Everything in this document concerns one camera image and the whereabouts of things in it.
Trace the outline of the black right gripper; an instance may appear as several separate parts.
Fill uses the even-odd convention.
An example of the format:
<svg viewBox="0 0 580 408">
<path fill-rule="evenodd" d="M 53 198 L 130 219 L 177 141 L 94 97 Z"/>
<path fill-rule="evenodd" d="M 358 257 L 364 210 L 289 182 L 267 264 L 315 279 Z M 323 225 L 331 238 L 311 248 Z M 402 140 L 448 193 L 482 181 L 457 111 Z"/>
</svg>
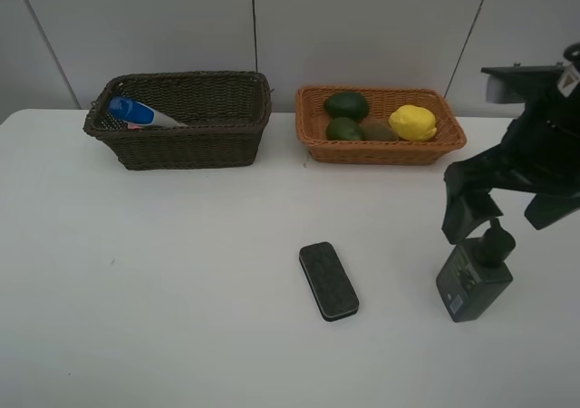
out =
<svg viewBox="0 0 580 408">
<path fill-rule="evenodd" d="M 503 215 L 492 189 L 536 194 L 525 210 L 536 230 L 579 210 L 579 60 L 564 67 L 556 85 L 522 103 L 497 145 L 448 166 L 441 229 L 451 245 Z"/>
</svg>

